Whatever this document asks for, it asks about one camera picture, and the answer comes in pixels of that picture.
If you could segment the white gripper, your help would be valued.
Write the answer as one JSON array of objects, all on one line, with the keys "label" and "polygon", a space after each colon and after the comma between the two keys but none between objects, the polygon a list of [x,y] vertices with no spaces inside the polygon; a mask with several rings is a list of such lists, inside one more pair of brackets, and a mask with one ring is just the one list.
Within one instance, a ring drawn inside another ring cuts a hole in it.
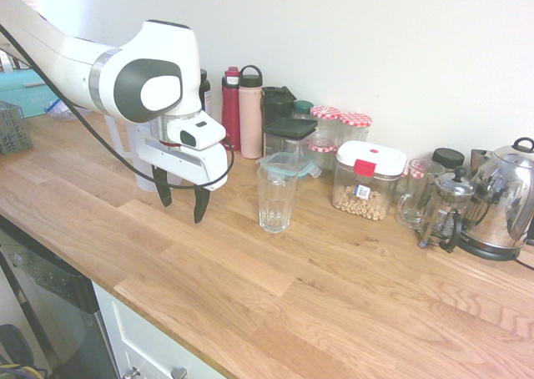
[{"label": "white gripper", "polygon": [[209,184],[206,188],[194,188],[194,223],[200,223],[209,204],[210,191],[227,181],[228,156],[224,146],[215,144],[202,150],[184,145],[167,147],[152,136],[147,124],[137,125],[135,141],[139,158],[154,165],[154,183],[164,207],[172,204],[168,172],[196,185]]}]

